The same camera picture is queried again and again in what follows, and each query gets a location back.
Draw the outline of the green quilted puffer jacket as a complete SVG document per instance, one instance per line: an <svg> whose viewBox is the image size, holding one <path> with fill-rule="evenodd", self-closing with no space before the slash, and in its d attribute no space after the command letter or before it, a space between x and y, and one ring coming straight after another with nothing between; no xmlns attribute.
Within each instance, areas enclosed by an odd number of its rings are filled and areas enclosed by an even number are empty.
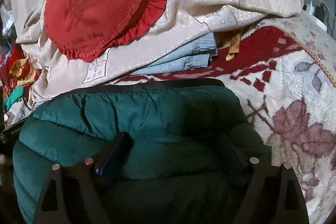
<svg viewBox="0 0 336 224"><path fill-rule="evenodd" d="M219 80L78 89L33 111L14 146L26 223L54 164L83 162L120 132L133 147L103 185L113 223L230 223L250 181L250 159L272 161L239 99Z"/></svg>

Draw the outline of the teal green cloth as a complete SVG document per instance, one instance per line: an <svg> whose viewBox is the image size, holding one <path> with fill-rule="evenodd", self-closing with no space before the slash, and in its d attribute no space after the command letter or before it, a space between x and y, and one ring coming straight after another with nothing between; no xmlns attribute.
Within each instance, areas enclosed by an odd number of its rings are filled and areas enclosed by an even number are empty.
<svg viewBox="0 0 336 224"><path fill-rule="evenodd" d="M3 101L3 109L5 112L8 112L11 106L17 102L19 99L23 98L24 95L24 87L19 86L13 89L13 91L6 96Z"/></svg>

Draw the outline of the floral red white blanket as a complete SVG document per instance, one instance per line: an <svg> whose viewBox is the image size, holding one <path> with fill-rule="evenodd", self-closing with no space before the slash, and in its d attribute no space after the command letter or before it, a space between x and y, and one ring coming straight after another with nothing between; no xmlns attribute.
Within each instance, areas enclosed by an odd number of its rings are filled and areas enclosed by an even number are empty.
<svg viewBox="0 0 336 224"><path fill-rule="evenodd" d="M117 78L112 85L217 79L236 95L272 162L290 162L310 223L325 223L335 207L335 41L305 14L268 18L251 28L240 53L221 49L210 66Z"/></svg>

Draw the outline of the red gold patterned cloth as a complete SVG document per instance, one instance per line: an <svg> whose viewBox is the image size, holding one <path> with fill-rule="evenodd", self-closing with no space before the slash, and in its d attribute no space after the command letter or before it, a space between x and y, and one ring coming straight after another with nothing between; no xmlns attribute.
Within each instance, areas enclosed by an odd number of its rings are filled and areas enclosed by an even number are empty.
<svg viewBox="0 0 336 224"><path fill-rule="evenodd" d="M19 86L31 86L42 70L23 52L21 45L12 43L9 57L1 64L3 98Z"/></svg>

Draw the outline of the light blue folded cloth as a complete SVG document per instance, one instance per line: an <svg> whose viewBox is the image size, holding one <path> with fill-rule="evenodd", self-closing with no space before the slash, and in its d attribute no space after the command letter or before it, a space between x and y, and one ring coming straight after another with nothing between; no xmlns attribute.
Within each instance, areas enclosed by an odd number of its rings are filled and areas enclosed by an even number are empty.
<svg viewBox="0 0 336 224"><path fill-rule="evenodd" d="M210 58L218 55L218 39L214 33L197 38L177 48L157 61L132 71L133 75L155 75L206 68Z"/></svg>

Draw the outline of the cream embroidered bedspread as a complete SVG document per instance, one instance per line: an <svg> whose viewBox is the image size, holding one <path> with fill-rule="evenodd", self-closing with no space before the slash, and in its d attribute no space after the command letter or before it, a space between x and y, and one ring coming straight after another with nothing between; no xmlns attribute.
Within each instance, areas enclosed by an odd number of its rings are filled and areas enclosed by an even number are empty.
<svg viewBox="0 0 336 224"><path fill-rule="evenodd" d="M238 30L269 14L296 15L304 0L167 0L159 20L143 36L108 48L91 62L68 59L49 38L46 0L8 1L16 42L42 70L29 86L27 104L33 109L59 94L103 84L145 67L210 32Z"/></svg>

